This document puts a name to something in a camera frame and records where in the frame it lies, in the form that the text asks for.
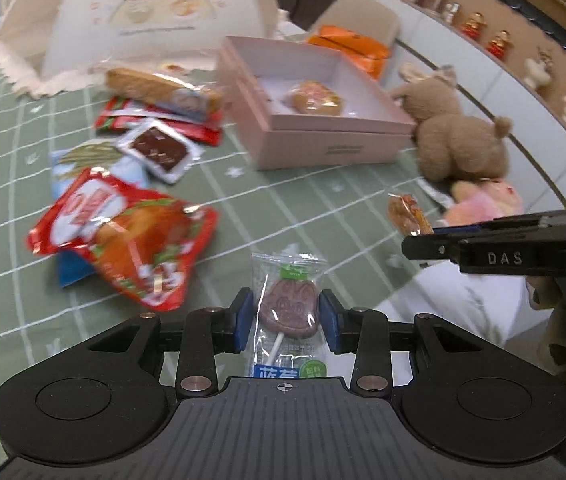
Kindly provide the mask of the small nut snack packet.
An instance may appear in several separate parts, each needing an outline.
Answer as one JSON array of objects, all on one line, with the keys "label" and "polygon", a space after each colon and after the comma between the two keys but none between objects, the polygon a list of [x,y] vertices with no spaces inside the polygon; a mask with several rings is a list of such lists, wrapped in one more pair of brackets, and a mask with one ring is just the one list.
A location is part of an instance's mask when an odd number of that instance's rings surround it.
[{"label": "small nut snack packet", "polygon": [[434,232],[412,195],[390,194],[387,214],[389,221],[403,236],[428,235]]}]

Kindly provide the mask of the purple paw lollipop packet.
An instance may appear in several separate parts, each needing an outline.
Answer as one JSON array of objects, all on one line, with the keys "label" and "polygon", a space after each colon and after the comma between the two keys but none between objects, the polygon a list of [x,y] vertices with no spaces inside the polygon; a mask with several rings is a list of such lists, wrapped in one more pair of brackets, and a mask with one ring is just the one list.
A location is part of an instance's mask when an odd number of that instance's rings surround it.
[{"label": "purple paw lollipop packet", "polygon": [[251,263],[256,308],[251,376],[326,377],[326,342],[319,312],[326,261],[289,252],[255,254]]}]

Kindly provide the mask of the red roast chicken packet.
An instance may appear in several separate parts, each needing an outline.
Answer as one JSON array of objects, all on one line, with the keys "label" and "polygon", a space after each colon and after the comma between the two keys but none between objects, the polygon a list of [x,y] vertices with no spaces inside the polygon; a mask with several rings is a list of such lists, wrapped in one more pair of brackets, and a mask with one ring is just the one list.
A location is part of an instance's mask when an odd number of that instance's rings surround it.
[{"label": "red roast chicken packet", "polygon": [[86,168],[29,231],[27,245],[40,255],[74,252],[118,292],[167,312],[184,303],[218,217],[209,206]]}]

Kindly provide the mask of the brown cake clear packet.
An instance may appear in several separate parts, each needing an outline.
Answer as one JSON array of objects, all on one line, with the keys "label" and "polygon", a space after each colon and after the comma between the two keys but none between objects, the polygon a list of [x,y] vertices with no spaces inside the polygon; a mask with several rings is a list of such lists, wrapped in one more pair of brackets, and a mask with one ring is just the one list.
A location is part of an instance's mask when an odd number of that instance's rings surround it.
[{"label": "brown cake clear packet", "polygon": [[115,140],[122,154],[138,160],[154,177],[176,184],[205,150],[161,120],[147,118]]}]

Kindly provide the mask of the round yellow pastry packet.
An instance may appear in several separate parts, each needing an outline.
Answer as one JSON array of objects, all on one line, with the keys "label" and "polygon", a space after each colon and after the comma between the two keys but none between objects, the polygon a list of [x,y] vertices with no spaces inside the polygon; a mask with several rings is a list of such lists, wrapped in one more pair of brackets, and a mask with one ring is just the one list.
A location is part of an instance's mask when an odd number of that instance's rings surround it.
[{"label": "round yellow pastry packet", "polygon": [[317,80],[300,81],[285,94],[283,102],[299,114],[340,116],[342,112],[340,95]]}]

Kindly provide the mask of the long bread stick packet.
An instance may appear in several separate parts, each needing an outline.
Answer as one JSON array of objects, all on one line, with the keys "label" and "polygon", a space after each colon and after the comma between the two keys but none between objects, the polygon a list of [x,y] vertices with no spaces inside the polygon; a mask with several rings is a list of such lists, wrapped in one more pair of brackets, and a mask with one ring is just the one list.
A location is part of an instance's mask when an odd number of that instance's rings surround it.
[{"label": "long bread stick packet", "polygon": [[223,93],[215,86],[195,84],[176,75],[117,67],[106,72],[105,84],[117,96],[202,122],[216,118],[223,110]]}]

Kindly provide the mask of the pink plush toy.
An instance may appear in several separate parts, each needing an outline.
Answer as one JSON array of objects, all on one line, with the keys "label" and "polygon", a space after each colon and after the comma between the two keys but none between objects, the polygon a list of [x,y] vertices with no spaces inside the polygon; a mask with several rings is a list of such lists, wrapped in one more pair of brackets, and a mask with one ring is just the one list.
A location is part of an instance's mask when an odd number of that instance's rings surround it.
[{"label": "pink plush toy", "polygon": [[454,204],[443,215],[448,226],[467,226],[522,213],[522,199],[501,179],[456,181],[451,195]]}]

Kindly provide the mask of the brown plush bear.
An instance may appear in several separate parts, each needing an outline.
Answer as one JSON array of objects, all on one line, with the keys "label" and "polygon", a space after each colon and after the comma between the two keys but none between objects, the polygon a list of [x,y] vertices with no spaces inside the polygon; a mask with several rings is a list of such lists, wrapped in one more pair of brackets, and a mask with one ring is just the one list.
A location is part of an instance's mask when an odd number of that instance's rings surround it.
[{"label": "brown plush bear", "polygon": [[389,95],[416,122],[413,136],[425,179],[437,183],[507,175],[510,164],[504,140],[512,131],[510,118],[496,116],[486,122],[464,114],[450,65],[426,74],[405,63],[399,75],[404,84]]}]

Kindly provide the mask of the green grid tablecloth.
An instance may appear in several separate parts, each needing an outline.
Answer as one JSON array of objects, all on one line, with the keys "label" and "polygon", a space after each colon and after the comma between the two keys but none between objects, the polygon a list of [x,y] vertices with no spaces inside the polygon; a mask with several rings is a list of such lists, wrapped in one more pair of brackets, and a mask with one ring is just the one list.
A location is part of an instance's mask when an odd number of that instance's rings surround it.
[{"label": "green grid tablecloth", "polygon": [[69,252],[97,270],[62,286],[60,255],[35,252],[28,236],[56,203],[61,178],[120,161],[94,128],[106,100],[95,89],[34,100],[0,74],[0,387],[150,300],[174,314],[226,306],[251,284],[256,252],[320,257],[321,285],[350,306],[374,307],[416,273],[386,216],[389,193],[420,190],[412,148],[383,165],[258,171],[226,127],[178,182],[149,182],[89,242],[79,237],[84,206],[76,200]]}]

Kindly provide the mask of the red gold figurine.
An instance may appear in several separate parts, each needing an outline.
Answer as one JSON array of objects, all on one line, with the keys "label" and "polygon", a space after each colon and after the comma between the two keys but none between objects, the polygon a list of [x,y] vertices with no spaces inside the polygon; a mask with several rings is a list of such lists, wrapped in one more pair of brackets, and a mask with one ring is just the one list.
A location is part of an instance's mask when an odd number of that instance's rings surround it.
[{"label": "red gold figurine", "polygon": [[486,51],[500,61],[504,61],[512,46],[511,34],[500,30],[487,44]]},{"label": "red gold figurine", "polygon": [[461,33],[467,38],[478,42],[486,27],[486,20],[480,12],[469,15],[467,21],[461,26]]}]

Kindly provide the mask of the orange bag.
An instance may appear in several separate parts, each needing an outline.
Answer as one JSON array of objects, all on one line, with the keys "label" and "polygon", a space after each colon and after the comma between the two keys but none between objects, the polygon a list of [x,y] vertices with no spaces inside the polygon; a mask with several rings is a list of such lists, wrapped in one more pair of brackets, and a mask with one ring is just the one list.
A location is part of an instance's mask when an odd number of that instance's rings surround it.
[{"label": "orange bag", "polygon": [[375,39],[335,25],[321,26],[306,43],[341,52],[375,80],[383,75],[391,56],[390,49]]}]

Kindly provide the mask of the pink cardboard box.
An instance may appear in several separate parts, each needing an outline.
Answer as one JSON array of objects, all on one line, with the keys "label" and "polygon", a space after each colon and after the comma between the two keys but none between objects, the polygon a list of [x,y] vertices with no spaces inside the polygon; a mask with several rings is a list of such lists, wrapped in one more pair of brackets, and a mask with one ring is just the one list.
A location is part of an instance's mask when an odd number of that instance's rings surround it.
[{"label": "pink cardboard box", "polygon": [[342,53],[228,36],[217,77],[259,170],[379,164],[406,148],[414,120]]}]

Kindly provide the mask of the beige dining chair right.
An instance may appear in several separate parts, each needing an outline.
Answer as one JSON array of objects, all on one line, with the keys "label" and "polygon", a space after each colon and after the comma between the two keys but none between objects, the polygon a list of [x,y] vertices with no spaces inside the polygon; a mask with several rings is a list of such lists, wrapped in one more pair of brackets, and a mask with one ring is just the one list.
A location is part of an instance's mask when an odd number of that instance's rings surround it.
[{"label": "beige dining chair right", "polygon": [[399,35],[398,14],[375,0],[336,0],[308,29],[315,34],[323,25],[334,25],[370,37],[391,47]]}]

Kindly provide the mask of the white mesh food cover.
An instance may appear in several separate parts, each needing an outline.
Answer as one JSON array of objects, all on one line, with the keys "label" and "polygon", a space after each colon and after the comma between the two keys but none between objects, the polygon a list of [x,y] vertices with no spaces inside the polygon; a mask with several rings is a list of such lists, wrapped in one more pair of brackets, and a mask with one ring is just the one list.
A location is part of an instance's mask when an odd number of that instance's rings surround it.
[{"label": "white mesh food cover", "polygon": [[108,68],[196,66],[227,36],[275,37],[277,0],[10,0],[0,70],[33,98],[99,84]]}]

